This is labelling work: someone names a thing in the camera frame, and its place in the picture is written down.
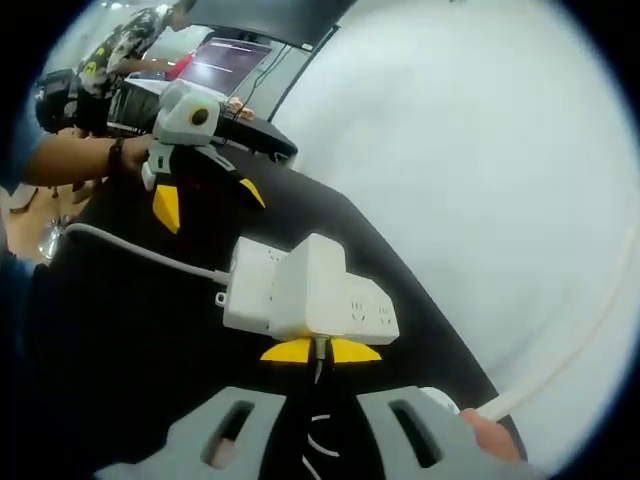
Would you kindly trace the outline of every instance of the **floor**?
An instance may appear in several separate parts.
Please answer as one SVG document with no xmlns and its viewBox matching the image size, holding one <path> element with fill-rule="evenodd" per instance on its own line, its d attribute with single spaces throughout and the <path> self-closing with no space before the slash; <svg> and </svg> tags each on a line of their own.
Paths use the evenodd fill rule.
<svg viewBox="0 0 640 480">
<path fill-rule="evenodd" d="M 74 205 L 71 201 L 71 185 L 60 187 L 60 208 L 65 215 L 77 215 L 87 201 Z M 33 197 L 29 208 L 23 213 L 11 213 L 6 220 L 9 249 L 21 257 L 27 257 L 36 263 L 45 263 L 46 259 L 38 250 L 38 243 L 47 222 L 56 211 L 56 201 L 52 190 L 40 188 Z"/>
</svg>

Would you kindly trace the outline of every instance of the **wristwatch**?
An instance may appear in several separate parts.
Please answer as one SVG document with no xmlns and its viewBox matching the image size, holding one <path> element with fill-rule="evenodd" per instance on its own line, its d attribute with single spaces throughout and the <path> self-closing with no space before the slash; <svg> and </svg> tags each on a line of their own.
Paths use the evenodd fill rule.
<svg viewBox="0 0 640 480">
<path fill-rule="evenodd" d="M 109 175 L 115 175 L 124 169 L 122 164 L 122 145 L 124 138 L 117 138 L 109 148 Z"/>
</svg>

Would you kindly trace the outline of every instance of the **computer monitor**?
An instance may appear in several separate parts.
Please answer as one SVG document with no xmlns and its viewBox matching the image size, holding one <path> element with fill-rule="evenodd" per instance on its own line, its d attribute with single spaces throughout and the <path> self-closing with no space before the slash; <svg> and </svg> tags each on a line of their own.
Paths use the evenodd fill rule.
<svg viewBox="0 0 640 480">
<path fill-rule="evenodd" d="M 231 97 L 271 47 L 241 40 L 212 38 L 202 45 L 178 78 Z"/>
<path fill-rule="evenodd" d="M 189 17 L 196 25 L 257 33 L 310 50 L 356 0 L 201 0 Z"/>
</svg>

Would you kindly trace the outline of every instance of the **blue sleeve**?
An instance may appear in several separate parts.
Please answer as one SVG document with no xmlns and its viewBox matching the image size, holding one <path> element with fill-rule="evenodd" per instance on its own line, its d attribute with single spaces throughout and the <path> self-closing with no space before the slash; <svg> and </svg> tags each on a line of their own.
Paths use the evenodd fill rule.
<svg viewBox="0 0 640 480">
<path fill-rule="evenodd" d="M 24 110 L 17 116 L 13 127 L 13 141 L 9 158 L 0 160 L 0 186 L 10 194 L 20 184 L 29 157 L 47 135 L 36 120 L 36 98 L 29 93 Z"/>
</svg>

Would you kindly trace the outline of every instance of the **black table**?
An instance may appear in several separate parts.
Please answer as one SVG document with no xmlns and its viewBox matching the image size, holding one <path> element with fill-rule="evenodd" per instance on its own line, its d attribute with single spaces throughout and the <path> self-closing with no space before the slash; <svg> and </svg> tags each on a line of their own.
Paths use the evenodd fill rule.
<svg viewBox="0 0 640 480">
<path fill-rule="evenodd" d="M 158 94 L 140 85 L 124 82 L 114 100 L 109 121 L 112 125 L 139 130 L 151 130 L 158 113 Z M 277 127 L 259 117 L 252 120 L 235 118 L 222 112 L 218 119 L 216 137 L 243 145 L 249 150 L 264 153 L 274 161 L 286 161 L 298 153 L 298 147 Z"/>
<path fill-rule="evenodd" d="M 312 232 L 338 240 L 347 270 L 375 280 L 396 309 L 400 337 L 375 347 L 391 374 L 380 390 L 433 386 L 461 408 L 496 396 L 442 312 L 347 198 L 248 152 L 230 146 L 220 152 L 253 180 L 266 210 L 243 210 L 223 188 L 213 189 L 208 202 L 181 198 L 181 209 L 192 216 L 173 236 L 154 217 L 151 194 L 138 182 L 110 179 L 79 221 L 222 270 L 239 235 L 283 250 Z M 224 328 L 214 305 L 221 290 L 92 236 L 65 239 L 34 288 L 26 345 L 53 392 L 51 404 L 65 410 L 61 418 L 80 425 L 72 435 L 82 439 L 79 456 L 91 465 L 140 460 L 163 445 L 174 421 L 255 368 L 276 342 Z M 504 425 L 524 453 L 513 422 Z"/>
</svg>

